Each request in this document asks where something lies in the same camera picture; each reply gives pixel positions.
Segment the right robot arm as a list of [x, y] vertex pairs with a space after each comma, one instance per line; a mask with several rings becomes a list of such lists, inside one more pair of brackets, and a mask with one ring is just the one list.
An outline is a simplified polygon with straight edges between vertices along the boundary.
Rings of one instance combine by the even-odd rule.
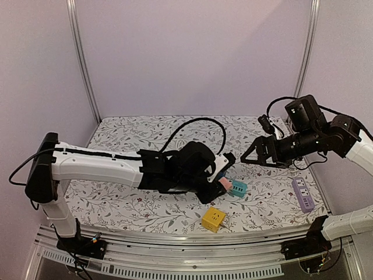
[[[258, 121], [267, 136], [257, 137], [242, 154], [240, 161], [249, 165], [288, 168], [295, 160], [312, 154], [334, 152], [372, 174], [372, 135], [356, 118], [337, 111], [327, 121], [323, 111], [331, 109], [319, 105], [312, 95], [288, 97], [285, 110], [292, 123], [293, 134], [277, 139], [269, 114]], [[336, 216], [321, 216], [311, 224], [307, 237], [301, 242], [306, 254], [314, 254], [324, 241], [372, 230], [372, 206]]]

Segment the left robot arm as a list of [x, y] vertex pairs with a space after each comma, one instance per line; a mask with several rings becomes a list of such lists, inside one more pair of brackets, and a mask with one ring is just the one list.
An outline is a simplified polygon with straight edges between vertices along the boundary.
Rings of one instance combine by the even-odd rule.
[[44, 211], [65, 245], [74, 253], [82, 253], [87, 242], [59, 190], [60, 182], [116, 183], [161, 195], [192, 193], [199, 202], [208, 204], [227, 192], [223, 175], [234, 162], [233, 154], [223, 150], [212, 152], [199, 141], [188, 142], [178, 150], [163, 146], [157, 151], [116, 153], [73, 146], [50, 132], [37, 152], [26, 160], [30, 171], [22, 186], [34, 207]]

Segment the teal power strip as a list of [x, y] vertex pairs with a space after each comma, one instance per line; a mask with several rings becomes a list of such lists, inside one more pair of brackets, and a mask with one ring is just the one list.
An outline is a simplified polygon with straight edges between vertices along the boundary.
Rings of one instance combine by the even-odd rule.
[[236, 180], [229, 180], [231, 188], [228, 190], [228, 194], [232, 197], [243, 198], [247, 191], [247, 185], [243, 182]]

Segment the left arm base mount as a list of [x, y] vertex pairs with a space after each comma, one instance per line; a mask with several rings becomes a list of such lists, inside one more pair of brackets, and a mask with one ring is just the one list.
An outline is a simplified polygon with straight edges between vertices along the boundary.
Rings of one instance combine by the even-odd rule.
[[84, 237], [77, 233], [74, 237], [64, 238], [56, 234], [58, 238], [57, 248], [71, 255], [85, 256], [103, 260], [108, 243], [99, 237]]

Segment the pink plug adapter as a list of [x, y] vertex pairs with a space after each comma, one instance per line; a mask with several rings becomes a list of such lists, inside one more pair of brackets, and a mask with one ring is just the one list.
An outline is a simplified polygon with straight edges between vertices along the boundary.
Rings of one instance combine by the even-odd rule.
[[232, 187], [233, 187], [233, 184], [230, 180], [228, 180], [227, 178], [225, 177], [222, 177], [220, 180], [219, 180], [219, 183], [225, 188], [225, 190], [227, 192], [230, 192]]

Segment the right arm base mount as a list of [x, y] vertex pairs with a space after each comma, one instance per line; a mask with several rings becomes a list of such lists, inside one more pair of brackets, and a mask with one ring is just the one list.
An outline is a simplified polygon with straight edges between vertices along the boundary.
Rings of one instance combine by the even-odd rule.
[[306, 235], [303, 238], [284, 241], [281, 244], [280, 252], [286, 260], [323, 253], [332, 248], [331, 242], [321, 234]]

